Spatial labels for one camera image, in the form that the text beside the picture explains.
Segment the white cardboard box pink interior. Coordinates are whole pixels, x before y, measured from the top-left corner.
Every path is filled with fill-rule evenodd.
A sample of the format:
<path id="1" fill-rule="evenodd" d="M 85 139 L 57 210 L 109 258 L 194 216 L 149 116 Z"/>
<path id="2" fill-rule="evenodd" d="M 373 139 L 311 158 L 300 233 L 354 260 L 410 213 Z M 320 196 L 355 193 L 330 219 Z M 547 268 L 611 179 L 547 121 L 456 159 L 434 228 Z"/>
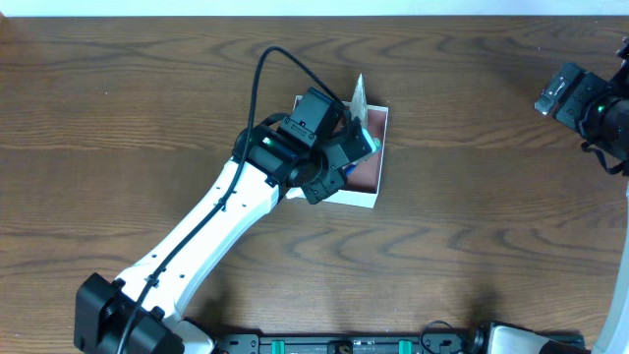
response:
<path id="1" fill-rule="evenodd" d="M 379 193 L 389 109 L 383 106 L 368 105 L 368 111 L 369 125 L 365 129 L 374 138 L 380 140 L 381 150 L 362 163 L 354 164 L 356 168 L 348 177 L 347 184 L 337 193 L 325 199 L 326 202 L 368 208 L 373 208 L 375 205 Z M 316 176 L 321 162 L 322 158 L 316 153 L 314 165 L 305 170 L 304 183 L 308 183 Z M 301 186 L 294 185 L 286 197 L 304 198 Z"/>

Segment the white floral lotion tube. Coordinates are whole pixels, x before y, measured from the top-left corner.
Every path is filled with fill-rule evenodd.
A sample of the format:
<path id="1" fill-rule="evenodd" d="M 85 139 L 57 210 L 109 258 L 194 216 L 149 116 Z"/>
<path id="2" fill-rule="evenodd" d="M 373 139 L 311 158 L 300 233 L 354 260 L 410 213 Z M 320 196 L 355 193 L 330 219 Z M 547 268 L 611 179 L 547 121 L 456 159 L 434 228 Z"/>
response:
<path id="1" fill-rule="evenodd" d="M 355 85 L 350 103 L 350 112 L 353 118 L 357 118 L 360 121 L 363 128 L 366 128 L 369 125 L 369 111 L 365 93 L 364 77 L 362 74 L 359 75 Z"/>

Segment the blue disposable razor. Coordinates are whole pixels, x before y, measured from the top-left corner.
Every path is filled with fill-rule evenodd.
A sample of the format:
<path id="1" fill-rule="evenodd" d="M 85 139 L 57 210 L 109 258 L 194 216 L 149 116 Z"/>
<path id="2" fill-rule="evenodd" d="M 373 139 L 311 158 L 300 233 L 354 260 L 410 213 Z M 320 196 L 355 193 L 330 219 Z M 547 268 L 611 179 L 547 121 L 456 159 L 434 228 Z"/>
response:
<path id="1" fill-rule="evenodd" d="M 345 174 L 347 177 L 349 177 L 352 172 L 355 170 L 356 165 L 349 165 L 348 167 L 345 168 Z"/>

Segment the green white toothbrush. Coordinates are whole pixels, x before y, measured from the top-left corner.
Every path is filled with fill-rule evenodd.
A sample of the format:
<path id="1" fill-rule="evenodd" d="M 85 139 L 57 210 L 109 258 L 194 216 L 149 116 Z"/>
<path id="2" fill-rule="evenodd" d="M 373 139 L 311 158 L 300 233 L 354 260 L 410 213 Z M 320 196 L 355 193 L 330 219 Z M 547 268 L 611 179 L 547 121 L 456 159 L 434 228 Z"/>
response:
<path id="1" fill-rule="evenodd" d="M 372 148 L 372 152 L 378 152 L 381 150 L 381 142 L 378 138 L 373 138 L 370 142 L 370 146 Z"/>

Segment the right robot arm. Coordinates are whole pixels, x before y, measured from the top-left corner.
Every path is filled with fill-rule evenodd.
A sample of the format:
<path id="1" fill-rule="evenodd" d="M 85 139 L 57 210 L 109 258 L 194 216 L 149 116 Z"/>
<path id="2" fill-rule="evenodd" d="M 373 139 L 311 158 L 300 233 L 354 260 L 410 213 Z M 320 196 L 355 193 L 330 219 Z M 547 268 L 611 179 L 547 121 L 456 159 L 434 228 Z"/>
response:
<path id="1" fill-rule="evenodd" d="M 628 178 L 628 38 L 615 51 L 620 60 L 608 79 L 573 62 L 562 64 L 533 107 L 578 135 L 579 149 L 596 157 L 609 176 Z M 628 351 L 628 231 L 620 233 L 620 256 L 610 302 L 592 353 Z"/>

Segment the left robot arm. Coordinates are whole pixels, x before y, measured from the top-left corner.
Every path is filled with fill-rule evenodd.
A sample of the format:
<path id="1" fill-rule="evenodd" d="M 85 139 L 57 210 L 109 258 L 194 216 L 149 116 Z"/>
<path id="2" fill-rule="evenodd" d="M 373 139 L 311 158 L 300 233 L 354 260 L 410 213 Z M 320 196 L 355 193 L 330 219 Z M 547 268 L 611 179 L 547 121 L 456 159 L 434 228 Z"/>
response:
<path id="1" fill-rule="evenodd" d="M 347 182 L 351 165 L 379 153 L 381 141 L 352 122 L 316 134 L 284 121 L 238 137 L 208 193 L 153 250 L 113 281 L 92 274 L 79 288 L 74 344 L 84 353 L 210 353 L 215 344 L 184 314 L 235 242 L 298 188 L 317 204 Z"/>

